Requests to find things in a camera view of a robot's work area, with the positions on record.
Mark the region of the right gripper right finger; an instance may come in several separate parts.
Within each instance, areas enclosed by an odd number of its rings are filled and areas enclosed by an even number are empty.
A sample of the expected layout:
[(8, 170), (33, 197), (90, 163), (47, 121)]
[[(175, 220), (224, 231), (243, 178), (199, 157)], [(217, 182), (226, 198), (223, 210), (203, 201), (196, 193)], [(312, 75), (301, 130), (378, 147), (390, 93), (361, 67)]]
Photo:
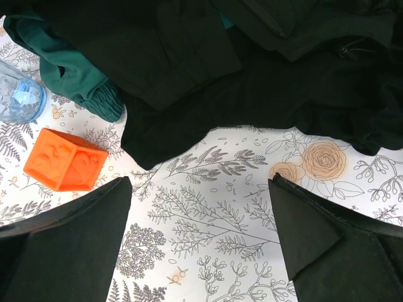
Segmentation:
[(281, 250), (299, 301), (402, 301), (402, 227), (268, 181)]

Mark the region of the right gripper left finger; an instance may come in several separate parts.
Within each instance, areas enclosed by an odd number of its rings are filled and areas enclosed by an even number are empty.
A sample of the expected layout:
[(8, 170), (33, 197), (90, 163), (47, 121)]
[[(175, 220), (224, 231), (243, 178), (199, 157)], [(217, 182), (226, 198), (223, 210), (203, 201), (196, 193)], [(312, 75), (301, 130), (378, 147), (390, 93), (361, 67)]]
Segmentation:
[(106, 301), (131, 198), (119, 177), (1, 227), (1, 301)]

